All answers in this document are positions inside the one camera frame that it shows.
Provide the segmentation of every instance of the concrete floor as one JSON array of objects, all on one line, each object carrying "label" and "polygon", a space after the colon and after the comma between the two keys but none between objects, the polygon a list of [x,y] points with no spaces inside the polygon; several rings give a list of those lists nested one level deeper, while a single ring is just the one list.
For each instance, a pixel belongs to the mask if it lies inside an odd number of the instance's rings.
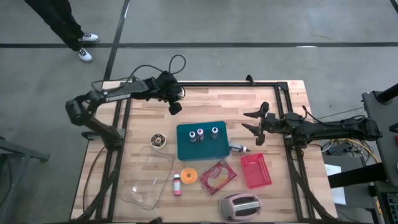
[{"label": "concrete floor", "polygon": [[[99,34],[101,43],[113,42],[124,0],[70,2],[85,31]],[[0,30],[0,44],[62,43],[24,1],[0,0]],[[120,40],[397,41],[398,14],[388,0],[131,0]],[[0,48],[0,136],[51,153],[46,164],[30,163],[12,223],[68,220],[86,141],[80,136],[85,129],[70,124],[64,105],[104,77],[111,49],[89,51],[95,60],[85,64],[67,48]],[[247,74],[256,80],[305,80],[318,117],[357,108],[362,92],[398,82],[396,47],[118,49],[111,78],[128,76],[144,63],[166,68],[174,54],[187,58],[179,80],[243,80]]]}]

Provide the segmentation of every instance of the teal box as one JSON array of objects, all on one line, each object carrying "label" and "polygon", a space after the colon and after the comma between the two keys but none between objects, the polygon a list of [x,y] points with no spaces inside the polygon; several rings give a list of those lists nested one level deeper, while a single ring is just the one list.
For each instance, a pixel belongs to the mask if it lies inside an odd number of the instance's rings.
[{"label": "teal box", "polygon": [[[211,129],[218,128],[216,139],[211,138]],[[190,142],[189,132],[203,129],[203,141]],[[220,159],[229,155],[228,136],[224,121],[180,124],[177,126],[177,157],[181,161]]]}]

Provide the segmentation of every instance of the butcher block tabletop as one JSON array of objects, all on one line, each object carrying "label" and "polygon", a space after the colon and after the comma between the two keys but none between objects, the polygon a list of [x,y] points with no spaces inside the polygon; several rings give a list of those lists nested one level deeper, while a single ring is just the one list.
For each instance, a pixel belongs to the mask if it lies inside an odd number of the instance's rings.
[{"label": "butcher block tabletop", "polygon": [[[293,111],[304,115],[302,105],[305,105],[310,111],[304,82],[294,80],[287,81],[287,83]],[[119,86],[119,82],[105,82],[103,87],[112,88],[116,86]],[[248,118],[243,116],[243,113],[257,111],[263,101],[269,103],[269,112],[276,113],[278,118],[274,88],[264,86],[185,87],[185,92],[185,98],[180,102],[183,109],[175,116],[170,115],[168,103],[158,102],[157,100],[131,101],[113,221],[149,222],[157,217],[162,217],[163,222],[222,222],[219,212],[220,198],[237,192],[253,193],[262,200],[261,213],[259,216],[249,220],[249,222],[297,221],[282,136],[280,134],[265,133],[265,143],[262,146],[256,146],[255,137],[241,125],[241,123],[258,125],[259,119]],[[123,120],[125,103],[125,101],[122,103],[119,127]],[[282,103],[286,113],[285,101],[282,100]],[[115,107],[115,102],[101,105],[96,112],[96,118],[105,124],[111,125]],[[202,175],[220,161],[219,159],[193,162],[178,160],[177,125],[210,121],[224,121],[229,141],[246,146],[251,150],[250,154],[263,154],[272,185],[248,189],[240,163],[241,157],[248,155],[248,153],[232,152],[225,158],[225,161],[232,167],[237,176],[221,190],[210,196],[202,189],[200,181],[197,180],[192,185],[182,184],[182,195],[179,197],[174,196],[173,174],[175,170],[181,171],[185,167],[193,167],[198,172],[198,175]],[[174,157],[174,164],[169,176],[170,167],[166,163],[159,163],[156,166],[141,169],[143,162],[140,157],[144,156],[142,155],[143,153],[150,151],[150,148],[148,148],[150,146],[149,139],[156,133],[163,134],[167,140],[166,146],[159,149],[159,151]],[[103,143],[101,140],[90,141],[88,144],[71,218],[77,218],[83,212],[83,189],[89,169],[102,147]],[[318,146],[308,145],[304,151],[303,159],[310,190],[326,210],[334,217],[337,217],[320,149]],[[104,149],[93,168],[86,189],[85,207],[91,203],[100,189],[105,158],[106,150]],[[126,198],[130,197],[129,194],[133,183],[138,179],[147,179],[151,183],[153,179],[156,179],[158,184],[165,182],[162,195],[152,210],[144,210],[140,206],[128,202],[128,200],[126,201]],[[108,211],[109,195],[110,190],[104,200],[104,217]],[[300,198],[302,208],[306,213],[303,194],[300,194]]]}]

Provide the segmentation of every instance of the red basket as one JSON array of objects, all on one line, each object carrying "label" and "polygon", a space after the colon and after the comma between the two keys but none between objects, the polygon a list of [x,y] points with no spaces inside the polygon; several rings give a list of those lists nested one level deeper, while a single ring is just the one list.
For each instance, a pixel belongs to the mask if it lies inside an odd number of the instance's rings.
[{"label": "red basket", "polygon": [[241,165],[249,189],[272,184],[264,156],[261,153],[241,157]]}]

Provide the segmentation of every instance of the white sneaker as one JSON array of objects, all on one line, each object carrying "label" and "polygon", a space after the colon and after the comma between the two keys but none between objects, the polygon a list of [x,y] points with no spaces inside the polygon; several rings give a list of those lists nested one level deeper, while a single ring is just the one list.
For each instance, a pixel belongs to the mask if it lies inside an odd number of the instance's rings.
[{"label": "white sneaker", "polygon": [[80,42],[86,42],[86,43],[94,43],[94,42],[97,42],[99,40],[100,40],[100,38],[97,35],[89,34],[89,33],[85,33],[83,35],[83,37],[79,38]]},{"label": "white sneaker", "polygon": [[92,62],[93,61],[93,57],[91,56],[91,54],[88,53],[87,50],[84,48],[81,48],[80,50],[76,51],[75,53],[84,62]]}]

